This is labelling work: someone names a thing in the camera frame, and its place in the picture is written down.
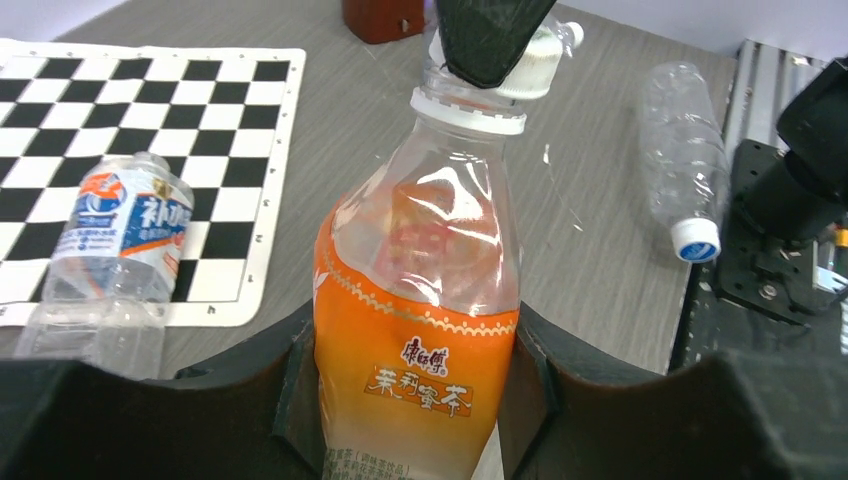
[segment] white square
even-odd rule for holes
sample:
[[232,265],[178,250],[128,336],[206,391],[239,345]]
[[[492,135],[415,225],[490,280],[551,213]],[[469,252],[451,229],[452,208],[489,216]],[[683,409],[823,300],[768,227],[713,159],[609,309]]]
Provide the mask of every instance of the white square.
[[109,80],[118,68],[117,58],[86,58],[71,77],[74,80]]
[[286,82],[253,82],[247,87],[245,105],[279,105],[286,94]]
[[47,113],[41,128],[82,128],[92,108],[91,103],[57,103]]
[[187,66],[188,59],[185,58],[154,58],[144,75],[144,79],[157,82],[175,82],[183,78]]
[[118,134],[117,127],[109,128],[83,128],[74,136],[74,140],[68,147],[69,157],[93,157],[103,155],[109,150],[115,135]]
[[35,78],[18,98],[20,103],[53,103],[65,93],[70,80],[56,78]]
[[49,263],[49,258],[0,263],[0,304],[29,301]]
[[45,63],[47,59],[42,57],[12,57],[0,69],[0,78],[35,78]]
[[62,163],[62,157],[21,157],[6,174],[3,188],[44,188]]
[[16,222],[2,222],[0,223],[0,260],[6,258],[6,255],[9,254],[9,251],[12,250],[12,245],[15,244],[15,240],[18,239],[18,235],[21,234],[21,230],[24,229],[24,223],[16,223]]
[[209,234],[209,222],[191,222],[186,230],[185,243],[183,243],[183,256],[186,260],[197,260],[203,253],[203,245],[206,244],[206,235]]
[[195,138],[197,130],[159,130],[150,144],[150,153],[185,157],[191,152]]
[[186,80],[177,84],[171,103],[174,105],[206,105],[212,98],[215,82]]
[[224,180],[229,157],[188,157],[180,178],[191,188],[217,188]]
[[29,212],[27,223],[67,221],[78,193],[78,187],[45,188]]
[[132,103],[144,80],[109,80],[100,90],[95,103]]
[[244,113],[244,105],[207,105],[200,119],[200,129],[237,130],[242,113]]
[[187,300],[189,302],[237,300],[242,275],[244,275],[244,260],[199,260]]
[[159,130],[165,123],[170,105],[162,103],[131,103],[121,120],[121,127]]
[[256,72],[256,60],[227,60],[218,70],[219,82],[250,82]]
[[213,222],[250,222],[256,218],[260,187],[224,187],[218,190]]
[[36,133],[36,128],[0,128],[0,157],[20,157]]
[[230,150],[231,157],[267,157],[274,145],[273,130],[238,130]]
[[13,108],[15,108],[14,103],[0,103],[0,124],[6,121],[6,117],[9,116],[9,112],[11,112]]

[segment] chessboard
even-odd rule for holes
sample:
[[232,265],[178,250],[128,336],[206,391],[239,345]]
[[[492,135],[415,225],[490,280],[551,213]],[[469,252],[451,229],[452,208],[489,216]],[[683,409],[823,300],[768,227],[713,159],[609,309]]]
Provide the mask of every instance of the chessboard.
[[0,42],[0,326],[23,325],[80,181],[103,159],[164,157],[195,197],[171,326],[259,308],[306,54]]

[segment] gray table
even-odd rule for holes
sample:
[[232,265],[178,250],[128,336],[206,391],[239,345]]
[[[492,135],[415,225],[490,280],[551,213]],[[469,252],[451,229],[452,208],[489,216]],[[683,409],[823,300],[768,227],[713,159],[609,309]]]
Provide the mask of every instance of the gray table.
[[[527,131],[507,151],[524,241],[523,298],[600,349],[664,372],[687,269],[645,205],[635,94],[653,65],[688,60],[707,78],[723,118],[736,62],[566,7],[555,13],[580,22],[586,40],[552,93],[528,108]],[[414,122],[408,100],[420,79],[420,38],[365,45],[342,23],[340,0],[132,0],[61,40],[307,52],[262,307],[244,327],[170,330],[165,376],[310,298],[312,244],[324,215],[391,155]],[[546,148],[550,167],[542,162]],[[11,350],[16,334],[0,332],[0,353]],[[497,475],[496,448],[480,478]]]

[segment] bottle neck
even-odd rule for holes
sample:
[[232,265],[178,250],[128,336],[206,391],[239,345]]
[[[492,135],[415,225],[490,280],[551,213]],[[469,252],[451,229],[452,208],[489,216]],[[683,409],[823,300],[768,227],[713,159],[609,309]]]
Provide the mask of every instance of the bottle neck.
[[524,115],[514,99],[497,95],[494,90],[482,90],[447,71],[447,67],[432,65],[424,75],[421,91],[428,97],[461,109],[478,110],[486,116],[518,117]]
[[425,137],[428,143],[441,146],[450,152],[447,158],[457,161],[503,159],[507,139],[504,135],[451,125],[423,113],[418,114],[413,135]]

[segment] bolt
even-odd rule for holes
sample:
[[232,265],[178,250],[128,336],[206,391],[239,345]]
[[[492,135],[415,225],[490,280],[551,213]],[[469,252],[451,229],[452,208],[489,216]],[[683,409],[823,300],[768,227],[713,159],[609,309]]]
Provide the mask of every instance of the bolt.
[[760,296],[766,300],[773,300],[777,296],[777,289],[774,285],[765,284],[760,288]]

